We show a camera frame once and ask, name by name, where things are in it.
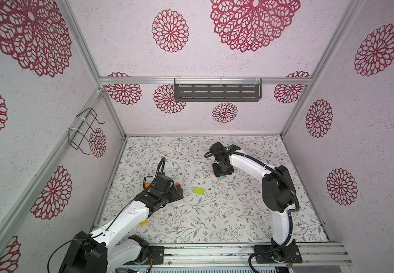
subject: wire rack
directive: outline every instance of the wire rack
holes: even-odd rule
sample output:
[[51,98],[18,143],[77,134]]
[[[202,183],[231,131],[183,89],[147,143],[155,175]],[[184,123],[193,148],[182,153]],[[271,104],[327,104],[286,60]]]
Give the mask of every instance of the wire rack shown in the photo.
[[[90,123],[88,123],[86,120],[90,117],[90,115],[93,117],[92,121]],[[106,122],[99,122],[97,119],[97,113],[95,112],[95,110],[93,108],[86,108],[85,110],[83,110],[81,113],[79,113],[76,117],[79,117],[81,119],[83,119],[83,123],[80,124],[80,126],[78,128],[68,128],[68,143],[69,145],[71,145],[71,147],[73,147],[76,150],[80,150],[83,154],[85,155],[90,155],[90,153],[86,153],[82,150],[82,148],[80,147],[80,145],[82,144],[83,140],[86,139],[86,141],[90,142],[89,139],[86,138],[86,134],[91,130],[94,131],[94,129],[92,128],[92,124],[96,121],[98,124],[104,124]],[[83,124],[88,125],[88,128],[86,129],[86,131],[83,133],[80,128],[82,127]],[[79,143],[74,142],[74,138],[76,138],[76,136],[80,134],[82,136],[82,138],[80,139]]]

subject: cable tie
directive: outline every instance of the cable tie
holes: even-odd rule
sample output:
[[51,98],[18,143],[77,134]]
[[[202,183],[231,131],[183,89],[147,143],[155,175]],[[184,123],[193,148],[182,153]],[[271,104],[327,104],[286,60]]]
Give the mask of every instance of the cable tie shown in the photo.
[[70,129],[78,130],[78,131],[80,132],[80,134],[82,134],[82,131],[80,131],[80,130],[77,129],[77,128],[71,127]]

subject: aluminum frame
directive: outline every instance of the aluminum frame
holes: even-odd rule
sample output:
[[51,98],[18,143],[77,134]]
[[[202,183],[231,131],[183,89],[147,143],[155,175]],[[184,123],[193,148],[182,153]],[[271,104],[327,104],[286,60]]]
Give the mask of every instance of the aluminum frame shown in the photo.
[[262,81],[262,84],[302,84],[308,85],[311,77],[106,77],[101,76],[101,84],[243,84],[253,85]]
[[[83,108],[86,109],[95,105],[100,96],[101,91],[95,90]],[[83,123],[83,119],[75,117],[70,127],[80,128]],[[70,137],[73,138],[75,134],[76,131],[74,130]],[[6,247],[10,244],[10,241],[18,230],[18,227],[21,225],[22,220],[27,213],[29,213],[30,208],[41,194],[41,191],[47,185],[47,182],[50,179],[50,174],[56,169],[59,160],[63,157],[68,147],[68,132],[65,130],[65,133],[53,149],[52,153],[47,157],[47,160],[42,164],[41,168],[33,177],[17,202],[13,205],[8,215],[3,219],[3,222],[0,224],[0,257],[3,255]]]
[[[164,263],[153,267],[214,267],[246,266],[248,256],[255,245],[269,243],[222,243],[222,244],[150,244],[164,246]],[[305,265],[353,265],[342,243],[297,243]],[[258,264],[255,266],[286,266],[290,263]],[[119,268],[137,268],[141,265],[123,265]]]
[[315,86],[318,84],[320,79],[323,77],[326,68],[329,66],[331,60],[338,51],[339,46],[342,44],[344,37],[347,35],[351,25],[354,23],[357,15],[359,14],[364,0],[351,0],[341,20],[333,33],[331,40],[326,46],[323,55],[320,58],[314,72],[312,73],[311,83],[305,87],[303,92],[300,94],[299,99],[294,106],[289,118],[283,126],[281,136],[284,137],[289,130],[292,128],[295,121],[298,119],[300,112],[303,110],[305,103],[308,101],[310,96],[314,93]]
[[121,140],[120,147],[118,148],[118,153],[115,156],[115,159],[113,160],[113,168],[110,170],[109,177],[107,178],[106,187],[102,193],[101,200],[98,203],[98,206],[96,207],[96,214],[93,220],[91,221],[92,224],[90,227],[90,231],[92,231],[94,227],[97,228],[99,226],[98,224],[100,223],[101,214],[103,213],[104,206],[106,205],[107,196],[109,195],[110,188],[112,187],[112,183],[115,180],[115,174],[117,173],[118,167],[120,166],[121,157],[123,156],[123,152],[124,149],[126,148],[126,144],[127,144],[127,139]]
[[[68,26],[69,33],[73,38],[73,42],[78,48],[79,53],[82,56],[82,60],[85,63],[93,82],[95,82],[97,87],[101,89],[104,92],[104,94],[107,94],[106,90],[104,89],[104,86],[101,84],[99,80],[98,70],[95,66],[94,60],[92,59],[91,52],[89,51],[88,46],[86,45],[85,39],[83,38],[82,32],[80,31],[79,25],[75,20],[74,13],[71,10],[71,6],[69,5],[67,0],[56,0],[56,4],[65,20],[65,23]],[[113,122],[115,123],[115,127],[118,129],[121,138],[124,139],[126,134],[124,132],[123,125],[121,124],[121,121],[118,119],[117,112],[112,106],[112,102],[109,96],[105,96],[105,97],[108,101],[107,104],[109,107],[109,111],[111,112]]]

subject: table surface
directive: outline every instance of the table surface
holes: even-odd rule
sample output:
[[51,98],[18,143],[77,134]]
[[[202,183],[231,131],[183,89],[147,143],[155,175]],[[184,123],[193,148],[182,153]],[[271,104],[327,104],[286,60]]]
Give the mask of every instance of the table surface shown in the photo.
[[[279,136],[129,137],[103,210],[101,223],[110,221],[153,175],[162,157],[164,172],[182,184],[184,198],[155,212],[137,234],[149,243],[262,243],[272,235],[271,211],[262,200],[261,181],[242,170],[223,180],[212,171],[214,158],[204,158],[212,144],[236,144],[268,165],[286,166],[297,191],[300,211],[292,214],[298,242],[328,242],[316,213]],[[205,189],[204,195],[194,188]]]

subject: metal vent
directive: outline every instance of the metal vent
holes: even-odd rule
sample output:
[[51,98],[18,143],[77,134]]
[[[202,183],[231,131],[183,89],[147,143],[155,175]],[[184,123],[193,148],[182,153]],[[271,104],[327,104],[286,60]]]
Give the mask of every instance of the metal vent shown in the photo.
[[[260,273],[277,273],[273,266],[265,268],[256,267]],[[245,266],[236,267],[175,267],[175,268],[152,268],[150,273],[253,273],[251,268]]]
[[259,101],[262,98],[262,79],[256,84],[185,84],[174,79],[174,98],[178,102]]

